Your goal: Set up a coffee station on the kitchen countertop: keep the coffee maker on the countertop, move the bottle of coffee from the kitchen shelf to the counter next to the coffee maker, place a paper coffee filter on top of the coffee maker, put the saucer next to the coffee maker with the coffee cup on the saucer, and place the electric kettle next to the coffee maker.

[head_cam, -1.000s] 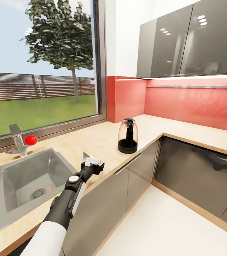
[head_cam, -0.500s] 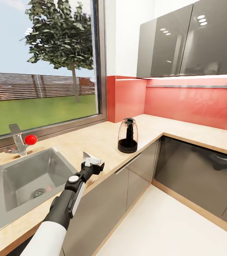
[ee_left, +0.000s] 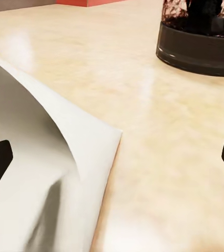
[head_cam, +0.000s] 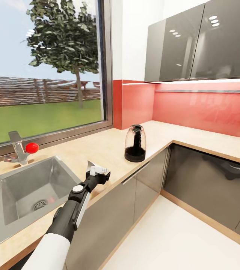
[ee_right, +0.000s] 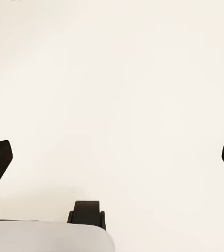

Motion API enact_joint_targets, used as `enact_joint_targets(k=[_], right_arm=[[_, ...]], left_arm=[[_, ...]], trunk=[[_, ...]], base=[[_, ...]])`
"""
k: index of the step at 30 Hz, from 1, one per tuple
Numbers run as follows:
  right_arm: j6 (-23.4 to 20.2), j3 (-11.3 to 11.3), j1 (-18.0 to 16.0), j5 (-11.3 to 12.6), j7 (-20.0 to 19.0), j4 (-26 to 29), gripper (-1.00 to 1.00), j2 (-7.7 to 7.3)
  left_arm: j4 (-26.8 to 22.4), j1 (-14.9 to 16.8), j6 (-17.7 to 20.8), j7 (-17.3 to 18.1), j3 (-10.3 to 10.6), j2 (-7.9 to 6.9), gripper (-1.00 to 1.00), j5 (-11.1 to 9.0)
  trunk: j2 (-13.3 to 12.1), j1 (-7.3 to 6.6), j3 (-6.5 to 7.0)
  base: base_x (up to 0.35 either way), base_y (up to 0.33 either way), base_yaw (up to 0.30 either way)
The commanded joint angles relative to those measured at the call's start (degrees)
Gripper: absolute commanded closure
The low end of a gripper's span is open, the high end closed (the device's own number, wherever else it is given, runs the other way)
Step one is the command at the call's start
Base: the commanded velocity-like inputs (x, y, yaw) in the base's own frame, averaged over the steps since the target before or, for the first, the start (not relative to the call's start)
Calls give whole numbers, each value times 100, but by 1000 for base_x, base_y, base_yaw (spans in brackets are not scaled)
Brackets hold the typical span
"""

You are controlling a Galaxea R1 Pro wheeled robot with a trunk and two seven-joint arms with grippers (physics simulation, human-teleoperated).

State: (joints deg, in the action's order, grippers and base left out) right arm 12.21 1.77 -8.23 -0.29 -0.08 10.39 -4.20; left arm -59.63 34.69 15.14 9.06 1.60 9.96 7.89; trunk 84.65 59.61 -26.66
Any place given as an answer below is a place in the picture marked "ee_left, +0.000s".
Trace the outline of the paper coffee filter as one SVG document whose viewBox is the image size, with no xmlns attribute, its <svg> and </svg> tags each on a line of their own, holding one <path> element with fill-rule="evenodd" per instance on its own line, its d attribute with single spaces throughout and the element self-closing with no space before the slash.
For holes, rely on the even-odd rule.
<svg viewBox="0 0 224 252">
<path fill-rule="evenodd" d="M 122 133 L 0 57 L 0 252 L 89 252 Z"/>
</svg>

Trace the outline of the electric kettle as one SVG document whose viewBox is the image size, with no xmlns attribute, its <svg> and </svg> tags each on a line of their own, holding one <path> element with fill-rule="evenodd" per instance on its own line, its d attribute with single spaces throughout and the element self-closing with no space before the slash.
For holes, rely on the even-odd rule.
<svg viewBox="0 0 224 252">
<path fill-rule="evenodd" d="M 224 76 L 224 0 L 164 0 L 156 56 L 185 71 Z"/>
</svg>

